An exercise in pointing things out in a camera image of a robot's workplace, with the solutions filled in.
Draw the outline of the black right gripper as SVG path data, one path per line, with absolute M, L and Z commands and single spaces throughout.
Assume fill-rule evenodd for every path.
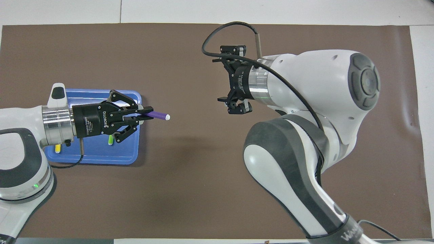
M 244 57 L 246 46 L 220 46 L 220 53 Z M 242 115 L 252 112 L 253 108 L 246 100 L 252 98 L 249 89 L 249 75 L 252 65 L 241 64 L 242 61 L 239 59 L 223 59 L 222 57 L 214 59 L 213 62 L 222 62 L 229 73 L 230 92 L 227 97 L 220 97 L 217 100 L 225 103 L 229 114 Z

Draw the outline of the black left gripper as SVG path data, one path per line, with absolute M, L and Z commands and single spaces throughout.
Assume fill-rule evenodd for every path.
M 119 107 L 114 102 L 123 101 L 127 106 Z M 147 114 L 153 112 L 151 106 L 143 107 L 136 103 L 131 97 L 120 93 L 117 90 L 111 90 L 107 101 L 93 104 L 73 105 L 72 113 L 77 138 L 85 138 L 101 135 L 107 132 L 110 126 L 111 117 L 122 117 L 129 114 L 139 114 L 147 117 Z M 115 122 L 114 127 L 121 128 L 126 126 L 122 131 L 114 132 L 114 139 L 117 143 L 123 142 L 131 134 L 137 131 L 139 117 L 127 117 L 124 121 Z

